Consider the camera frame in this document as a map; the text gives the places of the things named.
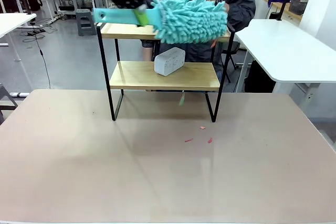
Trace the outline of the person's right hand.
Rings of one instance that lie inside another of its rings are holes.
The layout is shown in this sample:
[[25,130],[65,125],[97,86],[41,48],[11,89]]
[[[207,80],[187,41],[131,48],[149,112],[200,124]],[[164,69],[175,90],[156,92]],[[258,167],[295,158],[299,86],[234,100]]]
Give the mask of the person's right hand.
[[154,41],[152,41],[152,40],[141,40],[141,42],[142,42],[144,61],[152,61]]

